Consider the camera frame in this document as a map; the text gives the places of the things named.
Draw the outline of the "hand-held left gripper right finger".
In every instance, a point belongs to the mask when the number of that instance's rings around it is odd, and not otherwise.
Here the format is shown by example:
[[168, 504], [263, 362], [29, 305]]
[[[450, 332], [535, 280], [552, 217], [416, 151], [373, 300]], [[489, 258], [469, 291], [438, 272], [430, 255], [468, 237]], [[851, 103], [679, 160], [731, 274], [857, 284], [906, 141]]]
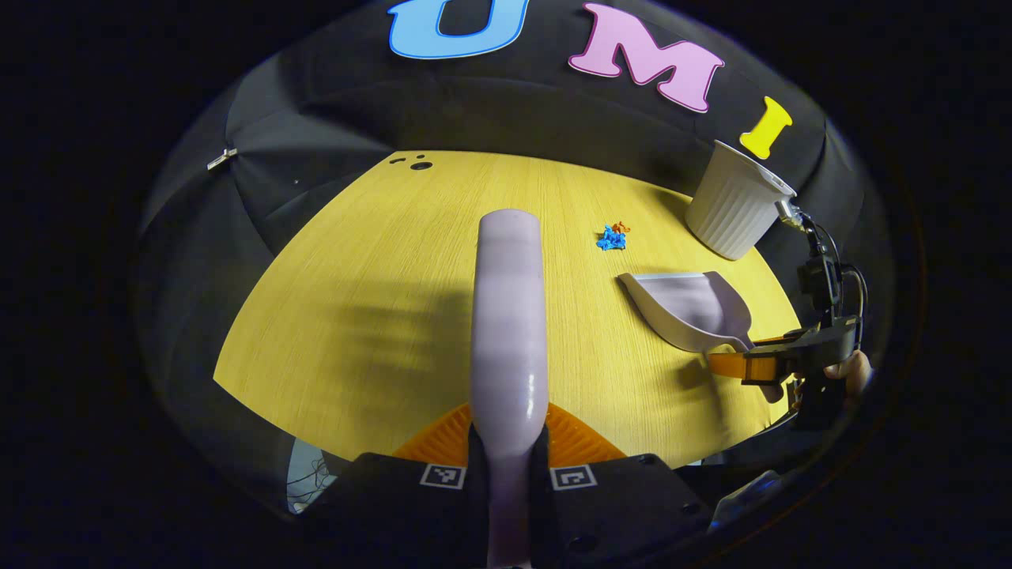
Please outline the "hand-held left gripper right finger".
[[529, 467], [529, 563], [619, 568], [680, 546], [713, 510], [655, 454], [623, 454], [549, 405]]

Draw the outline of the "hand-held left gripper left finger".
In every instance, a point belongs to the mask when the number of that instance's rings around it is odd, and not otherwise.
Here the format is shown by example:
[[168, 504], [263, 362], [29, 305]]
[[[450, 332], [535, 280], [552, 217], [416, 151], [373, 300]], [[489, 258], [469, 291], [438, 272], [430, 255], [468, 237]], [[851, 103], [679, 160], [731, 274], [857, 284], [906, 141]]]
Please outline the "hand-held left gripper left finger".
[[304, 512], [336, 568], [485, 568], [487, 468], [466, 404], [393, 454], [359, 454]]

